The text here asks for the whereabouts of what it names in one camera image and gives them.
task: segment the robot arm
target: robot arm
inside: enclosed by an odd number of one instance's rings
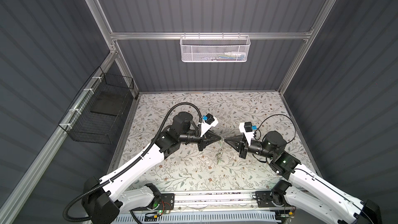
[[[85,182],[84,193],[67,205],[63,213],[64,219],[70,222],[91,220],[93,224],[109,224],[120,212],[128,212],[138,207],[155,209],[160,202],[161,193],[153,184],[146,184],[128,194],[124,194],[124,191],[142,174],[177,151],[181,144],[195,143],[202,151],[207,145],[221,140],[220,136],[210,131],[211,127],[218,124],[217,118],[211,114],[200,117],[199,124],[196,126],[190,113],[180,112],[173,117],[173,123],[170,126],[160,131],[170,112],[182,104],[193,106],[200,116],[199,109],[191,103],[184,102],[173,106],[166,114],[155,138],[142,152],[99,180],[92,177]],[[70,217],[68,210],[80,199],[88,217]]]
[[[315,175],[297,158],[284,151],[287,142],[279,132],[268,132],[262,142],[252,140],[249,143],[247,137],[254,137],[256,128],[249,128],[251,122],[241,125],[245,126],[241,130],[244,134],[225,138],[225,142],[239,152],[239,157],[246,158],[247,153],[252,153],[271,159],[271,169],[291,182],[281,180],[271,190],[270,198],[276,206],[288,203],[330,224],[381,224],[377,204],[369,200],[364,203]],[[297,188],[305,188],[315,197]]]

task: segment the metal base plate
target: metal base plate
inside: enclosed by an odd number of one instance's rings
[[[172,210],[174,209],[174,198],[176,197],[175,194],[164,194],[162,193],[162,196],[160,197],[160,201],[164,202],[164,210]],[[143,207],[143,208],[134,208],[133,211],[147,211],[147,207]],[[162,202],[159,203],[158,207],[155,208],[153,211],[156,210],[163,210],[163,204]]]
[[[256,202],[259,208],[275,207],[272,203],[272,197],[270,194],[271,190],[255,192]]]

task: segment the black motor housing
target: black motor housing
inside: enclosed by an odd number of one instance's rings
[[[163,152],[165,159],[180,148],[181,142],[178,141],[178,136],[174,129],[160,133],[155,144],[160,148],[159,151]]]
[[[95,177],[90,177],[85,183],[83,192],[89,191],[100,182]],[[94,224],[109,224],[116,219],[122,202],[113,202],[108,194],[102,189],[98,189],[90,195],[82,198],[82,206]]]
[[[189,112],[179,112],[174,116],[171,128],[176,130],[177,133],[187,133],[191,127],[192,119],[192,114]]]
[[[244,135],[225,138],[224,141],[239,152],[241,158],[246,158],[247,153],[252,153],[272,159],[280,155],[287,144],[277,131],[268,132],[262,142],[251,140],[250,145]]]

